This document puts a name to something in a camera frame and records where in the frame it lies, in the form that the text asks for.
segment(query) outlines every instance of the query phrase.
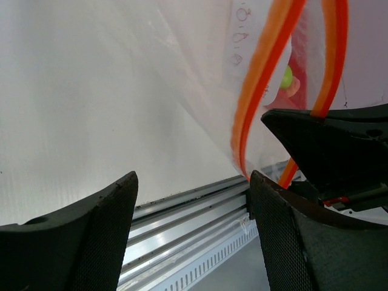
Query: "white backdrop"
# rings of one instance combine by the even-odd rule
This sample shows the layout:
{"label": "white backdrop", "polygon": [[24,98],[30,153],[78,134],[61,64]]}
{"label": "white backdrop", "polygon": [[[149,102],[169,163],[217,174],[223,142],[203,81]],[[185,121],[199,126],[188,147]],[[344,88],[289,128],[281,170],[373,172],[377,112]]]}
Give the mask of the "white backdrop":
{"label": "white backdrop", "polygon": [[0,1],[0,225],[131,170],[137,204],[237,175],[144,65],[119,11],[94,3]]}

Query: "black plastic part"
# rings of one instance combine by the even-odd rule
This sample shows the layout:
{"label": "black plastic part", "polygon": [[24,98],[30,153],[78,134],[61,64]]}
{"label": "black plastic part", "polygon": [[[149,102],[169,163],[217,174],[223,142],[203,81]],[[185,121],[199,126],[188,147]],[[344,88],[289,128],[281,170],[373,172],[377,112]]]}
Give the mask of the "black plastic part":
{"label": "black plastic part", "polygon": [[247,212],[249,214],[249,219],[255,220],[255,211],[252,207],[252,193],[251,193],[250,189],[244,191],[244,194],[245,194],[246,200],[247,200]]}
{"label": "black plastic part", "polygon": [[288,190],[298,194],[300,197],[323,206],[322,201],[319,200],[319,192],[308,181],[292,181]]}
{"label": "black plastic part", "polygon": [[327,210],[256,171],[250,188],[271,291],[387,290],[387,226]]}
{"label": "black plastic part", "polygon": [[137,192],[131,172],[63,209],[0,227],[0,290],[116,290]]}
{"label": "black plastic part", "polygon": [[309,111],[270,110],[261,120],[319,191],[320,200],[345,196],[357,210],[386,203],[388,104],[334,110],[325,119],[311,117]]}

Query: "clear plastic bag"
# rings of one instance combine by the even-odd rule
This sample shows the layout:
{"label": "clear plastic bag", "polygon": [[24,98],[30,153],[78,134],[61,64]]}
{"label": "clear plastic bag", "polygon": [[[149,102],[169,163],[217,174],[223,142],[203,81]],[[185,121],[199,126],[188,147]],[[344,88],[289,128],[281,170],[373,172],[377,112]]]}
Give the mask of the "clear plastic bag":
{"label": "clear plastic bag", "polygon": [[249,177],[254,169],[289,159],[260,121],[266,110],[320,112],[327,96],[333,99],[337,73],[331,69],[340,67],[336,52],[341,45],[326,47],[342,36],[336,21],[339,2],[347,5],[335,0],[137,0],[131,2],[132,31],[182,106]]}
{"label": "clear plastic bag", "polygon": [[331,109],[387,103],[387,10],[388,2],[385,0],[349,1],[346,60]]}

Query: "gray floor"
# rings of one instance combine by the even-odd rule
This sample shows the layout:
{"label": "gray floor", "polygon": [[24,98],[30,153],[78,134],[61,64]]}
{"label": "gray floor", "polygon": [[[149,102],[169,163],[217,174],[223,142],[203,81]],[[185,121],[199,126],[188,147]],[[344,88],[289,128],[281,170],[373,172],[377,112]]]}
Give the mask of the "gray floor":
{"label": "gray floor", "polygon": [[259,238],[255,238],[190,290],[269,291]]}

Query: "printed icon on bag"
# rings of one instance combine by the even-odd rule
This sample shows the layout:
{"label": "printed icon on bag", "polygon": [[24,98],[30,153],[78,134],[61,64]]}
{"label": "printed icon on bag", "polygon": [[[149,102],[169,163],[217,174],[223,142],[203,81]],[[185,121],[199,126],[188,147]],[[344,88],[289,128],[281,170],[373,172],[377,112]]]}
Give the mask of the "printed icon on bag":
{"label": "printed icon on bag", "polygon": [[237,19],[240,20],[240,21],[245,21],[245,20],[247,20],[248,15],[250,15],[250,9],[245,10],[245,9],[243,9],[243,8],[240,8],[240,9],[237,10],[237,12],[236,12],[236,17],[237,17]]}
{"label": "printed icon on bag", "polygon": [[234,35],[232,35],[232,40],[233,42],[239,42],[239,41],[242,41],[243,39],[246,39],[247,36],[248,36],[248,33],[236,32]]}
{"label": "printed icon on bag", "polygon": [[242,60],[243,60],[243,57],[240,55],[237,55],[236,53],[232,56],[233,65],[238,65]]}

